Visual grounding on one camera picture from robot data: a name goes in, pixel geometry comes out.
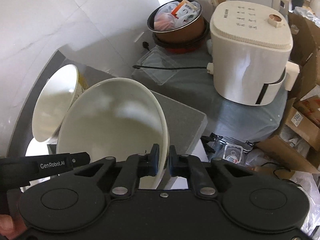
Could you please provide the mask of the operator hand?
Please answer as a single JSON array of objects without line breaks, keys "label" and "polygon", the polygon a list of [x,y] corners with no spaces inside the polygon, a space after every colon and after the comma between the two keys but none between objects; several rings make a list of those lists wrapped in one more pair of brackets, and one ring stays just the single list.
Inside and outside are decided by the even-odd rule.
[{"label": "operator hand", "polygon": [[0,228],[1,235],[7,239],[15,239],[27,230],[21,215],[14,218],[10,215],[0,215]]}]

